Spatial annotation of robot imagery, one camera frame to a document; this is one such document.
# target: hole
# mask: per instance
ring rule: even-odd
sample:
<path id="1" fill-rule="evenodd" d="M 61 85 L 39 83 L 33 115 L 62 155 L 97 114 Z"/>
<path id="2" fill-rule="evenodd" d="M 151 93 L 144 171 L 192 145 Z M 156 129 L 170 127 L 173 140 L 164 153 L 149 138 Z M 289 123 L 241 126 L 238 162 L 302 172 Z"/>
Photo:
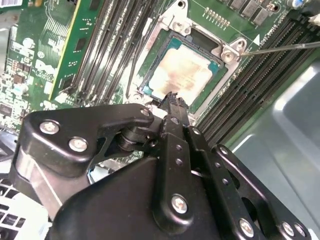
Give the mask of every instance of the hole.
<path id="1" fill-rule="evenodd" d="M 238 42 L 238 48 L 242 49 L 245 46 L 245 42 L 244 41 L 239 41 Z"/>
<path id="2" fill-rule="evenodd" d="M 179 144 L 175 145 L 175 149 L 177 149 L 178 151 L 182 150 L 182 146 L 180 146 Z"/>
<path id="3" fill-rule="evenodd" d="M 273 5 L 272 8 L 271 8 L 271 11 L 274 12 L 274 13 L 276 13 L 276 12 L 279 11 L 279 9 L 280 9 L 280 8 L 279 8 L 279 5 Z"/>
<path id="4" fill-rule="evenodd" d="M 228 182 L 228 180 L 227 179 L 222 179 L 222 182 L 224 183 L 224 185 L 228 185 L 229 184 L 229 182 Z"/>
<path id="5" fill-rule="evenodd" d="M 248 211 L 250 218 L 253 222 L 255 222 L 258 219 L 258 213 L 256 207 L 253 205 L 253 203 L 246 197 L 241 198 L 246 210 Z"/>
<path id="6" fill-rule="evenodd" d="M 182 166 L 182 165 L 184 164 L 180 158 L 177 158 L 177 159 L 175 160 L 175 163 L 176 163 L 178 166 Z"/>
<path id="7" fill-rule="evenodd" d="M 174 116 L 171 117 L 171 121 L 174 122 L 175 124 L 179 124 L 179 120 L 176 119 Z"/>
<path id="8" fill-rule="evenodd" d="M 186 3 L 185 3 L 184 1 L 179 1 L 179 2 L 178 2 L 178 6 L 179 6 L 180 8 L 182 8 L 182 9 L 184 9 L 185 6 L 186 6 Z"/>
<path id="9" fill-rule="evenodd" d="M 238 178 L 236 178 L 235 175 L 232 172 L 230 172 L 229 170 L 228 170 L 228 173 L 232 179 L 232 182 L 233 182 L 235 188 L 239 189 L 240 188 L 240 181 L 238 180 Z"/>

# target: integrated circuit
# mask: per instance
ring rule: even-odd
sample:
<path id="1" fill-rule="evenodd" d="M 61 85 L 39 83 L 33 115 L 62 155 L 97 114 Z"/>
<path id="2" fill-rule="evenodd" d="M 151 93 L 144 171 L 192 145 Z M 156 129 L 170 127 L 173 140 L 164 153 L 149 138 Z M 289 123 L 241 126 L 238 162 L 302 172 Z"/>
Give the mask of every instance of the integrated circuit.
<path id="1" fill-rule="evenodd" d="M 13 76 L 13 83 L 14 84 L 22 84 L 22 83 L 24 83 L 25 82 L 25 77 L 24 76 L 21 76 L 21 75 L 19 75 L 19 74 L 15 74 L 14 76 Z"/>
<path id="2" fill-rule="evenodd" d="M 141 88 L 144 94 L 157 100 L 169 92 L 177 93 L 190 106 L 217 74 L 222 62 L 177 35 L 168 39 Z"/>
<path id="3" fill-rule="evenodd" d="M 239 10 L 243 4 L 245 3 L 246 0 L 233 0 L 230 7 Z"/>
<path id="4" fill-rule="evenodd" d="M 3 103 L 0 103 L 0 114 L 2 114 L 4 116 L 11 117 L 12 107 L 7 106 L 7 105 L 5 105 Z"/>
<path id="5" fill-rule="evenodd" d="M 242 14 L 247 18 L 251 18 L 253 14 L 256 12 L 258 6 L 258 3 L 256 3 L 253 0 L 250 0 L 249 3 L 245 6 L 244 10 L 242 11 Z"/>
<path id="6" fill-rule="evenodd" d="M 262 8 L 259 13 L 256 15 L 256 17 L 254 18 L 253 22 L 258 25 L 261 26 L 261 24 L 264 23 L 264 21 L 267 19 L 267 17 L 269 16 L 269 12 L 267 10 L 265 10 L 264 8 Z"/>

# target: metal rod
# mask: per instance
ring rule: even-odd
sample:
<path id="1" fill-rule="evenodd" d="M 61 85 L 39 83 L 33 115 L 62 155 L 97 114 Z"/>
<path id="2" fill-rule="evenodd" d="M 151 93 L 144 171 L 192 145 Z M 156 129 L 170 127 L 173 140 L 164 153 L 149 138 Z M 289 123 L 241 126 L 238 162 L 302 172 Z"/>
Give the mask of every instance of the metal rod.
<path id="1" fill-rule="evenodd" d="M 320 47 L 320 41 L 310 42 L 310 43 L 299 43 L 288 46 L 280 46 L 275 48 L 263 49 L 258 51 L 244 52 L 241 56 L 253 56 L 260 54 L 268 54 L 280 51 L 288 51 L 288 50 L 301 50 L 301 49 L 315 49 Z"/>

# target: green circuit board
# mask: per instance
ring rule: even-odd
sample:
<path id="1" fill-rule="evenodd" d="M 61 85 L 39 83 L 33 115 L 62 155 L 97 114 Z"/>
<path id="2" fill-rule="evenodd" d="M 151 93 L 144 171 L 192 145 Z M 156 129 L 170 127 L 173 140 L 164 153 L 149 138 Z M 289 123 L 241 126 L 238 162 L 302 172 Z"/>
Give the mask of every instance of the green circuit board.
<path id="1" fill-rule="evenodd" d="M 164 9 L 168 8 L 172 2 L 173 1 L 167 1 L 167 5 Z M 241 10 L 236 11 L 230 8 L 230 6 L 225 2 L 219 0 L 190 0 L 188 4 L 188 18 L 204 27 L 226 43 L 231 43 L 240 37 L 245 38 L 247 41 L 246 51 L 248 52 L 258 50 L 289 12 L 284 0 L 270 1 L 269 6 L 277 6 L 277 11 L 273 12 L 269 10 L 269 16 L 265 21 L 261 25 L 256 25 L 253 23 L 252 18 L 249 19 L 244 17 L 241 14 Z M 150 52 L 138 72 L 138 79 L 145 78 L 151 70 L 152 65 L 156 59 L 159 58 L 159 52 L 161 51 L 163 43 L 168 38 L 169 34 L 169 31 L 166 30 L 161 30 L 158 34 L 155 43 L 150 49 Z M 237 71 L 232 77 L 230 77 L 229 81 L 233 81 L 235 79 L 237 72 L 241 71 L 241 69 L 248 63 L 249 59 L 250 57 L 244 57 L 241 60 Z M 206 84 L 203 91 L 190 105 L 190 113 L 195 113 L 226 72 L 227 69 L 222 68 Z"/>
<path id="2" fill-rule="evenodd" d="M 243 9 L 232 9 L 219 0 L 189 0 L 188 18 L 227 43 L 244 37 L 247 50 L 252 51 L 264 43 L 289 11 L 285 0 L 265 1 L 269 2 L 268 6 L 277 6 L 277 11 L 270 11 L 261 25 L 245 18 L 240 13 Z M 153 21 L 157 21 L 157 17 L 173 2 L 159 1 Z M 64 83 L 60 80 L 77 74 L 103 4 L 104 1 L 97 1 L 92 7 L 92 2 L 84 0 L 76 4 L 71 1 L 45 0 L 40 7 L 28 7 L 22 11 L 19 23 L 11 28 L 6 71 L 0 77 L 0 103 L 7 110 L 2 111 L 0 105 L 0 124 L 18 131 L 23 117 L 30 112 L 74 106 L 76 93 L 57 97 Z M 139 76 L 148 73 L 168 34 L 168 31 L 162 30 L 157 36 L 138 72 Z M 241 61 L 238 70 L 246 65 L 247 60 L 244 58 Z M 224 73 L 223 69 L 219 70 L 207 83 L 192 103 L 191 113 L 206 99 Z M 128 75 L 125 76 L 116 88 L 112 104 L 124 102 Z"/>

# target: chip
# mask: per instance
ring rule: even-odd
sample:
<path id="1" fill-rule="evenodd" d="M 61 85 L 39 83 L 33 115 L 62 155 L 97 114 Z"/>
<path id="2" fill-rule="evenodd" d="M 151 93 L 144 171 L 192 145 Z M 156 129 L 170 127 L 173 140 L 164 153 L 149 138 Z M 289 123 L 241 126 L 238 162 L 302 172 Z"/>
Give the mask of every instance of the chip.
<path id="1" fill-rule="evenodd" d="M 261 24 L 264 23 L 264 21 L 267 19 L 268 16 L 269 16 L 268 11 L 262 8 L 260 12 L 257 14 L 257 16 L 254 18 L 253 23 L 260 26 Z"/>
<path id="2" fill-rule="evenodd" d="M 173 38 L 144 90 L 156 99 L 177 93 L 190 106 L 218 69 L 218 63 Z"/>
<path id="3" fill-rule="evenodd" d="M 240 9 L 246 0 L 233 0 L 231 3 L 231 7 L 234 9 Z"/>
<path id="4" fill-rule="evenodd" d="M 0 114 L 11 117 L 12 107 L 0 103 Z"/>
<path id="5" fill-rule="evenodd" d="M 84 49 L 85 45 L 86 45 L 86 42 L 87 42 L 87 38 L 86 37 L 83 37 L 83 38 L 80 38 L 78 40 L 78 42 L 76 43 L 76 46 L 75 46 L 75 51 L 80 51 L 82 49 Z"/>
<path id="6" fill-rule="evenodd" d="M 251 18 L 252 15 L 255 13 L 255 11 L 258 8 L 258 3 L 255 1 L 251 0 L 244 8 L 242 11 L 242 14 L 246 16 L 247 18 Z"/>
<path id="7" fill-rule="evenodd" d="M 13 76 L 13 83 L 14 84 L 22 84 L 25 82 L 25 77 L 24 76 L 21 76 L 19 74 L 15 74 Z"/>
<path id="8" fill-rule="evenodd" d="M 24 67 L 25 67 L 25 65 L 23 64 L 23 63 L 21 63 L 21 62 L 18 62 L 18 64 L 16 65 L 16 67 L 18 68 L 18 69 L 20 69 L 20 70 L 24 70 Z"/>

